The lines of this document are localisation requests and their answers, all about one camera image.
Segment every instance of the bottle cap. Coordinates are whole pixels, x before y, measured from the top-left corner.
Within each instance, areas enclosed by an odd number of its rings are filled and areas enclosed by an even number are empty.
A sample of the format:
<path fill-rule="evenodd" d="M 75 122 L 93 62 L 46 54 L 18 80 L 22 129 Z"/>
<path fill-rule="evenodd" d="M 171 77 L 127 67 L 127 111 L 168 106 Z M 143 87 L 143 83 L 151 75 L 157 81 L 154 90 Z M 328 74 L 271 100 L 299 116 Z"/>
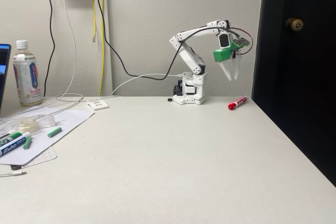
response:
<path fill-rule="evenodd" d="M 27 49 L 28 42 L 26 40 L 17 40 L 16 41 L 16 48 L 17 49 Z"/>

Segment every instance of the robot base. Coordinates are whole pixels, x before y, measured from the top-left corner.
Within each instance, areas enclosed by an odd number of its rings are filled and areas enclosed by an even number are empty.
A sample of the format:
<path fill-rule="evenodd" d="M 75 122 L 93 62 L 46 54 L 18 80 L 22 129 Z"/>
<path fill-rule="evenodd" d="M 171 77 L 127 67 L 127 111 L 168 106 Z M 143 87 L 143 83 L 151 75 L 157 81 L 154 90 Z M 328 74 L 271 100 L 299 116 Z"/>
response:
<path fill-rule="evenodd" d="M 205 100 L 206 100 L 206 97 L 202 97 L 200 100 L 195 100 L 193 98 L 188 98 L 186 95 L 182 95 L 182 96 L 174 95 L 173 96 L 173 101 L 179 105 L 184 105 L 184 104 L 201 105 L 203 102 L 205 102 Z"/>

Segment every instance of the black cable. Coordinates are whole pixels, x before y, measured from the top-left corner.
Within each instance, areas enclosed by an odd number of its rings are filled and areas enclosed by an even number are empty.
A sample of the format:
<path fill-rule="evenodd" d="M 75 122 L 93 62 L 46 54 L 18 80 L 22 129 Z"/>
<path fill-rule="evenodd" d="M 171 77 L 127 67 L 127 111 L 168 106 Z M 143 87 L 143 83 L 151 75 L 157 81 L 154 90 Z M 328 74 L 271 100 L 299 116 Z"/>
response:
<path fill-rule="evenodd" d="M 99 5 L 99 9 L 100 9 L 100 13 L 101 13 L 102 21 L 103 21 L 103 34 L 104 34 L 105 42 L 107 43 L 107 45 L 109 45 L 109 47 L 113 50 L 113 52 L 118 56 L 118 58 L 119 58 L 119 60 L 120 60 L 120 62 L 121 62 L 121 64 L 122 64 L 122 67 L 124 68 L 124 71 L 126 72 L 126 74 L 128 74 L 129 76 L 132 76 L 132 77 L 138 77 L 138 76 L 136 76 L 136 75 L 134 75 L 134 74 L 130 74 L 130 73 L 127 72 L 126 67 L 125 67 L 125 65 L 124 65 L 124 62 L 122 61 L 121 57 L 119 56 L 119 54 L 117 53 L 117 51 L 115 51 L 115 49 L 114 49 L 114 48 L 110 45 L 110 43 L 107 41 L 107 39 L 106 39 L 106 31 L 105 31 L 105 19 L 104 19 L 104 13 L 103 13 L 103 10 L 101 9 L 101 5 L 100 5 L 99 0 L 97 0 L 97 2 L 98 2 L 98 5 Z M 177 55 L 178 55 L 179 52 L 180 52 L 181 47 L 183 46 L 183 44 L 184 44 L 189 38 L 191 38 L 192 36 L 194 36 L 195 34 L 201 32 L 201 31 L 211 30 L 211 29 L 225 30 L 225 31 L 227 31 L 227 32 L 229 32 L 229 33 L 232 33 L 232 34 L 234 34 L 235 36 L 239 37 L 239 34 L 237 34 L 237 33 L 234 32 L 234 31 L 231 31 L 231 30 L 229 30 L 229 29 L 227 29 L 227 28 L 224 28 L 224 27 L 207 27 L 207 28 L 198 30 L 198 31 L 194 32 L 193 34 L 189 35 L 185 40 L 181 41 L 181 44 L 180 44 L 180 46 L 179 46 L 179 48 L 178 48 L 178 50 L 177 50 L 177 52 L 176 52 L 176 54 L 175 54 L 175 56 L 174 56 L 174 58 L 173 58 L 173 61 L 172 61 L 172 63 L 170 64 L 170 66 L 169 66 L 169 68 L 168 68 L 168 72 L 167 72 L 167 74 L 166 74 L 163 78 L 154 78 L 154 77 L 148 77 L 148 76 L 142 76 L 142 78 L 148 78 L 148 79 L 157 80 L 157 81 L 162 81 L 162 80 L 166 79 L 167 76 L 168 76 L 168 74 L 169 74 L 169 72 L 170 72 L 170 70 L 171 70 L 171 68 L 172 68 L 172 66 L 173 66 L 173 63 L 174 63 L 174 61 L 175 61 Z"/>
<path fill-rule="evenodd" d="M 47 79 L 48 79 L 48 75 L 49 75 L 49 68 L 50 68 L 50 63 L 51 63 L 51 59 L 53 58 L 52 56 L 54 55 L 55 52 L 55 41 L 54 41 L 54 37 L 53 37 L 53 31 L 51 30 L 51 20 L 52 20 L 52 11 L 53 11 L 53 5 L 51 3 L 51 0 L 49 0 L 50 2 L 50 22 L 49 22 L 49 29 L 50 29 L 50 35 L 51 35 L 51 39 L 52 39 L 52 43 L 54 44 L 53 47 L 53 51 L 51 52 L 50 55 L 50 59 L 49 59 L 49 64 L 48 64 L 48 70 L 47 70 L 47 75 L 46 75 L 46 79 L 44 81 L 44 97 L 46 96 L 46 90 L 47 90 Z"/>

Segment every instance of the white robotic arm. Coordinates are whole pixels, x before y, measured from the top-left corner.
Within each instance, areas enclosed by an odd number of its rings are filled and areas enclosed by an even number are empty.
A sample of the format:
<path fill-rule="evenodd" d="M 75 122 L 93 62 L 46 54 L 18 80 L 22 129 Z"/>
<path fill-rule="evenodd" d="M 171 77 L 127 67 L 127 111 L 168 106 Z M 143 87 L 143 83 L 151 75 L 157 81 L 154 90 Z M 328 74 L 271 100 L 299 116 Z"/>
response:
<path fill-rule="evenodd" d="M 205 101 L 205 89 L 204 85 L 207 79 L 207 73 L 205 72 L 205 64 L 203 59 L 197 55 L 194 50 L 184 42 L 190 36 L 204 36 L 204 35 L 217 35 L 219 37 L 219 43 L 221 49 L 214 52 L 215 60 L 218 61 L 220 67 L 223 69 L 227 78 L 231 81 L 231 74 L 229 69 L 229 61 L 232 63 L 236 69 L 234 78 L 237 79 L 240 69 L 240 58 L 241 56 L 236 55 L 235 52 L 240 49 L 240 47 L 235 47 L 235 44 L 231 45 L 233 41 L 232 34 L 223 29 L 218 28 L 230 28 L 230 23 L 228 20 L 216 20 L 208 23 L 206 26 L 184 31 L 178 33 L 176 36 L 171 38 L 170 43 L 175 48 L 179 50 L 179 54 L 183 61 L 188 65 L 192 72 L 184 72 L 182 81 L 179 81 L 174 87 L 174 97 L 173 101 L 183 105 L 183 104 L 202 104 Z"/>

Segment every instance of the clear tape dispenser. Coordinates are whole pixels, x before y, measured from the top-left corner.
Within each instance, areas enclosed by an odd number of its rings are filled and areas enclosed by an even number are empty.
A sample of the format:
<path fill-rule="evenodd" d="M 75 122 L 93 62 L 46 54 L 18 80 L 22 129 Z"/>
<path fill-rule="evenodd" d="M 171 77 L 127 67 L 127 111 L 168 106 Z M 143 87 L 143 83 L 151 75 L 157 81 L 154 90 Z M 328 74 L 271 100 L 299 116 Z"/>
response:
<path fill-rule="evenodd" d="M 39 132 L 43 128 L 56 126 L 55 118 L 52 115 L 36 115 L 26 118 L 15 118 L 1 122 L 0 132 L 17 131 L 20 133 Z"/>

